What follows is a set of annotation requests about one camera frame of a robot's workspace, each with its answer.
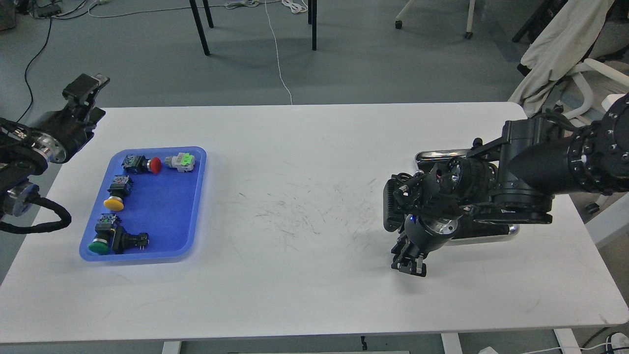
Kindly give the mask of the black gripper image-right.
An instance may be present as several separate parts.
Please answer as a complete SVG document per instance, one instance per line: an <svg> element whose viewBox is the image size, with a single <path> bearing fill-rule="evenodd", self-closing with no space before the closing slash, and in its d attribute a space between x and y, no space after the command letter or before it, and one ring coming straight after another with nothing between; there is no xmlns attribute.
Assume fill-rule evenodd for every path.
<svg viewBox="0 0 629 354"><path fill-rule="evenodd" d="M440 249L458 234L459 221L456 219L408 215L400 234L402 236L398 237L391 249L391 269L425 277L427 267L424 260L427 254Z"/></svg>

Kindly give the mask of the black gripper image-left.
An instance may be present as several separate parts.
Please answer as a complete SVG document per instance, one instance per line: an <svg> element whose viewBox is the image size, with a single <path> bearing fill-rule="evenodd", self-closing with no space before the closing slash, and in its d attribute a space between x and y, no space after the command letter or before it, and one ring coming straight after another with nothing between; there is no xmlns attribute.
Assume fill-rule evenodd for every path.
<svg viewBox="0 0 629 354"><path fill-rule="evenodd" d="M96 96L110 78L103 74L81 74L62 92L71 111L90 110L74 117L68 110L46 112L31 128L29 147L38 151L49 163L67 163L94 137L93 130L106 112L94 107Z"/></svg>

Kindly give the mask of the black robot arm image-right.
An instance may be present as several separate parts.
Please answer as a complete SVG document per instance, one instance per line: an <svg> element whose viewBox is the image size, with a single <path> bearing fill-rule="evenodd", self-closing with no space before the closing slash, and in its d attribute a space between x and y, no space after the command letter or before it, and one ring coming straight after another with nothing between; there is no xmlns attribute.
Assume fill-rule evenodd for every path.
<svg viewBox="0 0 629 354"><path fill-rule="evenodd" d="M628 134L623 95L582 127L548 111L506 121L490 143L419 152L416 172L391 175L383 189L384 229L399 235L391 269L426 276L429 253L452 239L550 224L556 195L627 192Z"/></svg>

